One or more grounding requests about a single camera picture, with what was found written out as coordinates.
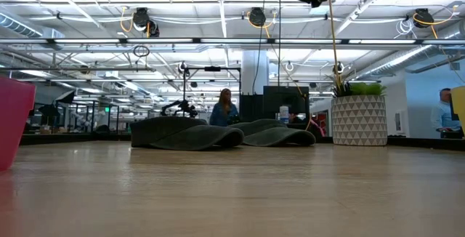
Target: black monitor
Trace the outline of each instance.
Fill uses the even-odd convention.
[[[279,113],[280,106],[288,106],[293,113],[309,113],[309,87],[263,87],[263,111]]]
[[[450,113],[452,114],[452,121],[460,121],[458,114],[453,111],[452,95],[450,96]]]

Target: pink container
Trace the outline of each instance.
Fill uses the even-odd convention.
[[[15,160],[35,97],[34,85],[0,77],[0,171]]]

